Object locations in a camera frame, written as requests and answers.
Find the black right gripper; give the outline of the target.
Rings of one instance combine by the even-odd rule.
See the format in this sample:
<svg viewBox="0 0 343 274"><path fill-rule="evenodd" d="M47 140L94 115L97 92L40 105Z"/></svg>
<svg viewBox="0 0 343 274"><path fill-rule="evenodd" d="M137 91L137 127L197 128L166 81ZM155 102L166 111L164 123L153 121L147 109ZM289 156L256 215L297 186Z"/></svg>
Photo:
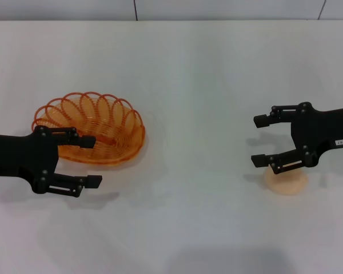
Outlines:
<svg viewBox="0 0 343 274"><path fill-rule="evenodd" d="M322 154L343 148L343 108L318 111L309 102L293 106L272 106L269 115L253 118L257 128L291 123L296 149L271 155L252 155L256 168L271 167L274 174L302 167L314 167Z"/></svg>

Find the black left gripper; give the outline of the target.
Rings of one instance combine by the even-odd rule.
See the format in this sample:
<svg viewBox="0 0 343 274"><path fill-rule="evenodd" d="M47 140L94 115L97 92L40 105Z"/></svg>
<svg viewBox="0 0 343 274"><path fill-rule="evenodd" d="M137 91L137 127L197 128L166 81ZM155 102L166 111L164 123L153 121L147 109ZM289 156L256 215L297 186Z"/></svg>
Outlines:
<svg viewBox="0 0 343 274"><path fill-rule="evenodd" d="M58 146L94 148L95 143L95 136L80 136L75 127L44 127L27 136L0 135L0 176L24 179L36 194L78 198L84 188L98 188L102 176L54 174Z"/></svg>

